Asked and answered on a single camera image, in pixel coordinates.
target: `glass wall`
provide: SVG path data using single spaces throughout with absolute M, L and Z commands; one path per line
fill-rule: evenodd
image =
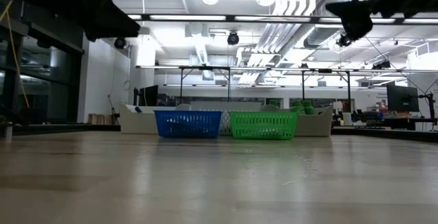
M 8 42 L 0 39 L 0 64 L 6 63 L 6 53 L 8 50 Z
M 59 81 L 70 82 L 72 76 L 73 56 L 56 47 L 44 45 L 35 38 L 23 39 L 21 68 L 25 71 L 50 77 Z
M 18 78 L 12 44 L 3 33 L 0 36 L 0 105 L 31 124 L 75 122 L 81 55 L 66 53 L 36 38 L 14 35 Z

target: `blue basket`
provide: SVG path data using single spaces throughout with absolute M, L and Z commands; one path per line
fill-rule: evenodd
M 155 111 L 164 138 L 217 138 L 221 116 L 221 111 Z

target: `cable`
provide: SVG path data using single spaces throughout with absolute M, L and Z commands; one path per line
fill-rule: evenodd
M 20 79 L 20 85 L 21 85 L 21 90 L 23 91 L 23 96 L 25 98 L 25 102 L 26 102 L 26 107 L 30 108 L 29 105 L 29 100 L 27 100 L 27 95 L 25 92 L 25 86 L 23 84 L 23 80 L 21 79 L 21 74 L 20 74 L 20 64 L 18 63 L 18 59 L 16 56 L 16 51 L 15 51 L 15 44 L 14 44 L 14 37 L 12 35 L 12 27 L 11 27 L 11 21 L 10 21 L 10 16 L 9 16 L 9 8 L 12 5 L 13 1 L 9 1 L 8 5 L 6 6 L 5 10 L 3 11 L 3 13 L 0 16 L 0 22 L 3 20 L 3 17 L 6 14 L 6 18 L 8 20 L 8 27 L 9 27 L 9 36 L 10 36 L 10 40 L 11 40 L 11 46 L 12 46 L 12 53 L 14 54 L 14 61 L 15 61 L 15 66 L 16 66 L 16 74 L 18 75 L 19 79 Z
M 6 5 L 5 10 L 1 13 L 0 16 L 0 22 L 3 20 L 3 17 L 6 15 L 6 12 L 9 10 L 10 6 L 12 5 L 13 1 L 9 1 L 9 3 Z
M 430 88 L 432 88 L 432 86 L 437 83 L 438 78 L 429 86 L 429 88 L 427 88 L 426 92 L 428 92 L 430 90 Z
M 368 37 L 365 36 L 365 38 L 368 40 L 368 42 L 370 42 L 370 44 L 376 49 L 376 51 L 385 59 L 387 60 L 392 67 L 394 67 L 397 71 L 399 71 L 396 66 L 394 66 L 394 64 L 392 64 L 378 49 L 376 46 L 374 46 L 374 44 L 370 41 L 370 39 L 368 39 Z M 418 85 L 414 84 L 405 74 L 403 74 L 401 71 L 399 71 L 399 74 L 401 74 L 401 76 L 405 77 L 407 81 L 409 81 L 411 84 L 413 84 L 415 87 L 417 87 L 417 89 L 419 89 L 421 92 L 423 92 L 423 94 L 426 94 L 420 87 L 418 87 Z

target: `green basket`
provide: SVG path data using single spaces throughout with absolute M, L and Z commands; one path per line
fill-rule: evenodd
M 294 137 L 297 112 L 230 112 L 236 139 L 281 139 Z

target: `window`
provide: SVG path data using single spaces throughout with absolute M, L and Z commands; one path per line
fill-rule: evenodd
M 23 72 L 36 73 L 52 79 L 71 82 L 73 56 L 65 53 L 35 38 L 23 39 L 23 52 L 21 56 L 21 68 Z
M 19 86 L 16 110 L 30 123 L 67 123 L 69 120 L 68 86 L 21 75 L 24 92 L 29 102 L 27 108 L 23 89 Z

